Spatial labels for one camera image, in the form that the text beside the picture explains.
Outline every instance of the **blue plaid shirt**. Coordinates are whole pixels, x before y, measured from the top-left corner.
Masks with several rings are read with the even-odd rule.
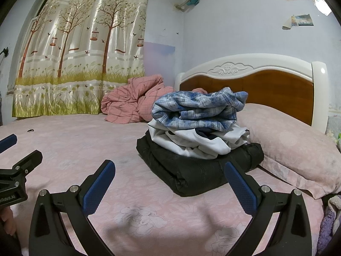
[[[237,121],[247,97],[247,92],[233,93],[228,87],[209,94],[172,92],[154,103],[152,116],[166,127],[227,131]]]

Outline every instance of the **bed headboard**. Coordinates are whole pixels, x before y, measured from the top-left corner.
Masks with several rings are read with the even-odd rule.
[[[277,54],[240,54],[201,64],[176,77],[175,90],[230,87],[246,91],[247,103],[278,109],[325,133],[328,121],[328,73],[323,62]]]

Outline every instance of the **brown wooden headboard panel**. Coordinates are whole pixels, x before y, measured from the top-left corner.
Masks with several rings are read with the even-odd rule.
[[[208,93],[230,87],[233,92],[246,91],[246,103],[266,105],[311,126],[314,106],[313,83],[278,70],[263,70],[238,79],[213,79],[198,75],[180,84],[180,90],[203,88]]]

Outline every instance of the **blue gripper pad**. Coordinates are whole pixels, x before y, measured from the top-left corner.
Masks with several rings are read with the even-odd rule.
[[[257,197],[231,162],[225,164],[225,177],[244,212],[253,216],[257,212]]]
[[[5,137],[3,140],[0,140],[0,153],[15,145],[17,143],[17,140],[18,139],[15,134],[12,134],[8,137]]]
[[[97,172],[88,177],[89,179],[94,179],[94,176],[95,179],[94,182],[92,182],[91,187],[82,198],[81,205],[85,216],[92,215],[96,212],[100,202],[102,201],[106,191],[115,177],[115,164],[112,161],[106,160],[97,170]]]

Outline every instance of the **black hook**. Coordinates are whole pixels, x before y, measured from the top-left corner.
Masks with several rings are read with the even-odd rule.
[[[0,55],[1,55],[2,53],[5,55],[5,57],[7,57],[7,56],[8,56],[8,47],[7,47],[7,48],[4,48],[4,49],[0,52]]]

